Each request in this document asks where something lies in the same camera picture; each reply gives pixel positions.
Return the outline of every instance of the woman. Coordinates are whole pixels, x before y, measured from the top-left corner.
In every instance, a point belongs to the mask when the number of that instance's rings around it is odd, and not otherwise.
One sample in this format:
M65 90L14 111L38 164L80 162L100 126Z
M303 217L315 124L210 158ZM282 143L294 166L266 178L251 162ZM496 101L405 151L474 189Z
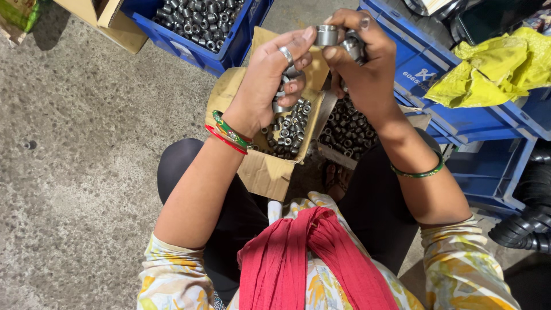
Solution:
M366 42L362 67L340 47L326 47L323 56L333 90L344 97L342 77L380 143L363 155L347 189L329 189L338 207L310 192L291 203L287 217L295 220L257 207L236 175L244 155L228 141L210 135L169 146L158 170L164 207L145 251L138 309L212 309L214 290L229 309L422 309L396 278L419 226L430 308L519 309L465 196L425 142L435 141L396 104L394 42L366 11L340 9L325 24L354 29ZM252 55L222 116L245 141L273 118L273 94L288 66L279 49L301 70L315 36L312 27L292 31ZM278 104L296 103L304 85L304 77L287 83ZM348 181L333 165L327 178Z

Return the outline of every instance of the foot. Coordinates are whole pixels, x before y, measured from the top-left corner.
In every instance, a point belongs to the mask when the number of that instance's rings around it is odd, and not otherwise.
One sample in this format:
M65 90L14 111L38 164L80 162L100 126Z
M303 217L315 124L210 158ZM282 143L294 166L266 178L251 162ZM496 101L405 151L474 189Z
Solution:
M335 202L339 202L346 194L352 171L339 165L330 164L327 166L326 173L325 193L331 196Z

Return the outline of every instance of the printed number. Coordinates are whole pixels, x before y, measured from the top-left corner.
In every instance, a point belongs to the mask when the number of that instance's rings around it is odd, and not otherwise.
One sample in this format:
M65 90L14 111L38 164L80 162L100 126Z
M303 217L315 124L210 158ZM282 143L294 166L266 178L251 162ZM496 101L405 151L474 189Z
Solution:
M429 88L428 88L427 86L423 85L423 82L421 82L421 81L419 81L418 79L416 79L413 75L411 75L411 74L409 74L409 73L407 73L407 72L402 72L402 74L403 74L405 77L407 77L407 78L409 78L410 80L412 80L413 83L417 84L417 86L421 86L421 88L422 88L423 90L429 90Z

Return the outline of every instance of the silver ring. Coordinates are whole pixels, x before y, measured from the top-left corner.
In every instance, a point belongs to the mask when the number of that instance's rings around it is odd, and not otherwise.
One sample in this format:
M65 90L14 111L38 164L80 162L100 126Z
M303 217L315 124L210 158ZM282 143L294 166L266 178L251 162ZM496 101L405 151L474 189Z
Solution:
M287 58L287 63L289 64L287 66L288 68L295 64L295 62L293 61L293 56L291 55L291 52L287 49L287 47L282 46L279 48L279 51L283 53L283 56L285 56L285 58Z

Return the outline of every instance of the floral kurta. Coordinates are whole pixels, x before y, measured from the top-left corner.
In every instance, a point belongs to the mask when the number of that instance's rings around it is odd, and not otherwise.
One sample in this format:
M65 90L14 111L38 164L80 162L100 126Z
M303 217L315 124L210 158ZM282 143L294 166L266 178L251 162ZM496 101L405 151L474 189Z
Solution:
M300 210L315 206L333 209L356 246L369 257L328 195L310 192L308 197L291 202L289 213L284 217L296 218ZM280 210L268 211L270 224L278 220L280 214ZM481 233L474 218L421 231L429 308L520 309L503 281L501 266L484 249L487 240ZM214 309L213 284L205 273L202 255L202 250L169 245L152 235L145 250L144 270L139 275L143 284L137 309ZM393 273L372 261L388 283L399 309L424 309ZM352 310L331 270L312 252L308 254L305 298L306 309ZM239 309L239 291L228 309Z

